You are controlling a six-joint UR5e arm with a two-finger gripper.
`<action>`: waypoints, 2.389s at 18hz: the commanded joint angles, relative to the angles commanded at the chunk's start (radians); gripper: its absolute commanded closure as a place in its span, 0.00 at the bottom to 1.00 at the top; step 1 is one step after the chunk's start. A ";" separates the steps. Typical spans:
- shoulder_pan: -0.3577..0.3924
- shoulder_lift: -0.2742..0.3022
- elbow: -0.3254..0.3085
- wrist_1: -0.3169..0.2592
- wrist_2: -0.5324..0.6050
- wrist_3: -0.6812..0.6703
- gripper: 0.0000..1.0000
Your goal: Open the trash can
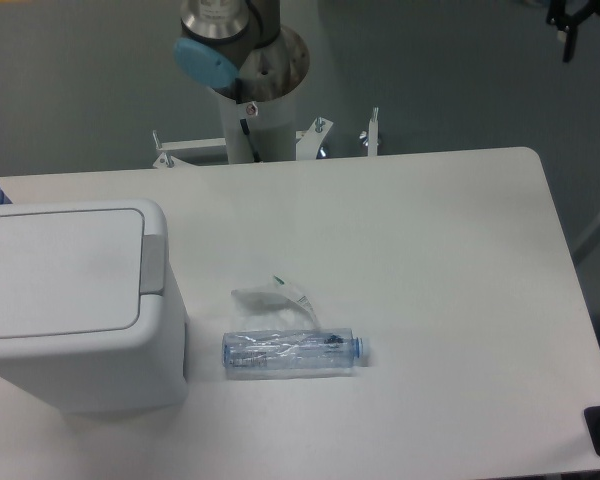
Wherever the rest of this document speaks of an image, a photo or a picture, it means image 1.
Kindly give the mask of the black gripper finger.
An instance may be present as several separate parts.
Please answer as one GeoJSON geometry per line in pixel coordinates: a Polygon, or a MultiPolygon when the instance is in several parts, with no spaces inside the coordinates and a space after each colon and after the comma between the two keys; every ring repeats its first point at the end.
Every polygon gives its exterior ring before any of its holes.
{"type": "Polygon", "coordinates": [[[590,1],[575,13],[568,13],[566,4],[564,0],[550,0],[546,16],[546,23],[554,26],[564,37],[563,63],[569,63],[573,59],[579,26],[591,16],[590,1]]]}

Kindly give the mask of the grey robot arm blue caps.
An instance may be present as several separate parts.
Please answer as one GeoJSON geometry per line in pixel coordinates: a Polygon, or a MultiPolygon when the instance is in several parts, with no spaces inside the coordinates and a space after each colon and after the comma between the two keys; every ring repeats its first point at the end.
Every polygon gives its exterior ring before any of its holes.
{"type": "Polygon", "coordinates": [[[176,64],[237,104],[271,102],[305,80],[304,40],[281,23],[279,1],[185,1],[176,64]]]}

